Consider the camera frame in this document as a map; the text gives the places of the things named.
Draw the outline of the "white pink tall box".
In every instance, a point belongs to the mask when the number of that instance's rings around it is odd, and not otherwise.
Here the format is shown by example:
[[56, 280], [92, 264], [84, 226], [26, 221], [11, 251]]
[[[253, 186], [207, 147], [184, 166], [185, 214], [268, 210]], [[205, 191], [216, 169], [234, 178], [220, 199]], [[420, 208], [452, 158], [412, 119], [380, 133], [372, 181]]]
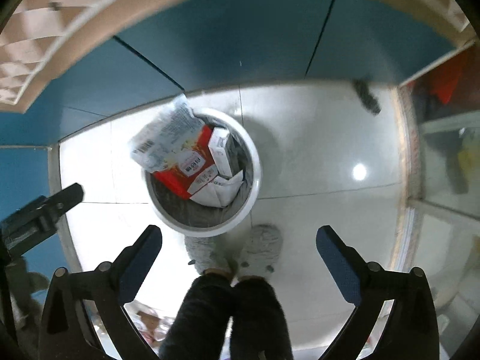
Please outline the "white pink tall box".
[[208, 149], [217, 170], [224, 178], [232, 178], [238, 172], [238, 161], [230, 131], [224, 127], [214, 127]]

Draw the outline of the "checkered white pink tablecloth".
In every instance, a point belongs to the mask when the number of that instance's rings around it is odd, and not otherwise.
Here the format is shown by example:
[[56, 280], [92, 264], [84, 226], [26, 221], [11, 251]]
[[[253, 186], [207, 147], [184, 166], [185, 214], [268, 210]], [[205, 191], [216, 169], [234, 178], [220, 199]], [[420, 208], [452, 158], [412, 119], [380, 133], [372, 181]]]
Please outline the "checkered white pink tablecloth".
[[[1, 9], [1, 110], [23, 114], [43, 89], [114, 32], [183, 0], [7, 0]], [[380, 0], [460, 47], [475, 36], [456, 0]]]

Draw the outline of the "person's dark trouser legs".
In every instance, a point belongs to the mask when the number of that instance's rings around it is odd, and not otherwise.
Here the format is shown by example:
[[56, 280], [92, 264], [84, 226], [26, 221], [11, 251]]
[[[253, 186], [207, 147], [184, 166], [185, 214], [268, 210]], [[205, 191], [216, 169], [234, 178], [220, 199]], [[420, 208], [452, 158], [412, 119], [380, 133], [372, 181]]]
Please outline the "person's dark trouser legs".
[[293, 359], [274, 288], [261, 278], [233, 286], [208, 273], [193, 281], [159, 349], [160, 359], [219, 359], [232, 322], [231, 359]]

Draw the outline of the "white round trash bin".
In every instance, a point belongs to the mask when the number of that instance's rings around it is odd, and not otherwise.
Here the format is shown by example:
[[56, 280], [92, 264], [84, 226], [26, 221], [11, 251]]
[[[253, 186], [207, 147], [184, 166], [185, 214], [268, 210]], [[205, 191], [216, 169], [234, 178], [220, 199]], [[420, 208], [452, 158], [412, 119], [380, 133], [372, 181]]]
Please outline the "white round trash bin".
[[177, 197], [146, 171], [142, 177], [162, 224], [185, 236], [219, 236], [236, 228], [250, 214], [262, 181], [260, 156], [248, 132], [233, 117], [205, 107], [194, 108], [193, 115], [211, 126], [227, 128], [235, 140], [243, 183], [233, 201], [226, 208], [199, 205]]

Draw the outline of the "blue kitchen cabinet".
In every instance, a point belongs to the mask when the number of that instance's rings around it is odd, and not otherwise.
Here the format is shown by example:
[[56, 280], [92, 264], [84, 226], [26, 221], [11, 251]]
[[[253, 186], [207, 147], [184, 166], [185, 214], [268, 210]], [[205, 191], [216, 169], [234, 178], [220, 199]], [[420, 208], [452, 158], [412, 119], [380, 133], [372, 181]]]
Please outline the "blue kitchen cabinet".
[[392, 114], [374, 118], [351, 79], [396, 84], [454, 48], [374, 0], [190, 0], [94, 48], [52, 80], [22, 115], [1, 116], [1, 215], [47, 192], [42, 149], [155, 100], [237, 87], [264, 179], [255, 223], [292, 232], [288, 257], [316, 230], [388, 203]]

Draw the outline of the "large red snack bag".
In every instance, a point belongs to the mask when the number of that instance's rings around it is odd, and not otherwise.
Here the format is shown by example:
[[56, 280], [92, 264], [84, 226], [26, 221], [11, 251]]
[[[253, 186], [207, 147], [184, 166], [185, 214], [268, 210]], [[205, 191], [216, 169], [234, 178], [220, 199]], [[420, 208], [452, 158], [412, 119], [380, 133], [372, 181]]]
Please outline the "large red snack bag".
[[219, 174], [208, 149], [214, 127], [193, 115], [185, 96], [175, 97], [131, 139], [130, 156], [177, 197], [225, 208], [242, 186], [243, 169], [233, 138], [238, 172]]

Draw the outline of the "left grey fuzzy slipper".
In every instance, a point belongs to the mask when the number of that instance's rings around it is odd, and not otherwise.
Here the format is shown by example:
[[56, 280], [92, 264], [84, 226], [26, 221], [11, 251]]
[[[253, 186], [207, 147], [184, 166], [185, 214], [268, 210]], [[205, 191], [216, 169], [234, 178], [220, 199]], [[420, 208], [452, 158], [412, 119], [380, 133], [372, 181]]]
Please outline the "left grey fuzzy slipper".
[[185, 249], [190, 258], [189, 264], [199, 275], [209, 273], [222, 275], [228, 280], [234, 277], [234, 270], [225, 254], [224, 242], [220, 236], [185, 236]]

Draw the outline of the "right grey fuzzy slipper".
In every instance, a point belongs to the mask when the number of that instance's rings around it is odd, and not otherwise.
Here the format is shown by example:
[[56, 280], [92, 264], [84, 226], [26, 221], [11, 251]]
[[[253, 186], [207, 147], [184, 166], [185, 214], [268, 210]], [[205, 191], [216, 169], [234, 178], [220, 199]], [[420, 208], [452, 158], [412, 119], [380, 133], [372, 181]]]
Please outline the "right grey fuzzy slipper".
[[267, 224], [253, 227], [237, 260], [239, 280], [256, 277], [268, 281], [275, 272], [282, 245], [277, 227]]

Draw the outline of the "grey fuzzy slipper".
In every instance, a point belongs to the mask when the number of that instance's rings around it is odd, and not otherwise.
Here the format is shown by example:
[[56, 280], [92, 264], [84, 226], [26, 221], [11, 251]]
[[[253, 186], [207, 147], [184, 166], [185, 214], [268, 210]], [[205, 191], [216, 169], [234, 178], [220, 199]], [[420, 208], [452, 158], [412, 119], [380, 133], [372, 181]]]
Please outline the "grey fuzzy slipper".
[[199, 275], [209, 273], [222, 275], [228, 280], [234, 277], [234, 270], [225, 254], [224, 242], [220, 236], [185, 236], [185, 249], [190, 258], [189, 264]]
[[268, 281], [275, 272], [282, 245], [277, 227], [267, 224], [253, 227], [237, 260], [239, 280], [256, 277]]

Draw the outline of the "black scrubber on floor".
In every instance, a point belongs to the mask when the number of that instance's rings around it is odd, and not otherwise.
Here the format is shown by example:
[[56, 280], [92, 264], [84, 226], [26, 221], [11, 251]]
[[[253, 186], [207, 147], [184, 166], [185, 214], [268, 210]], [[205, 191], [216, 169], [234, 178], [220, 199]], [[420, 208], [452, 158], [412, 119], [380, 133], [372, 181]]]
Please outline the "black scrubber on floor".
[[377, 116], [381, 112], [377, 98], [372, 94], [365, 80], [353, 80], [352, 86], [364, 108], [372, 115]]

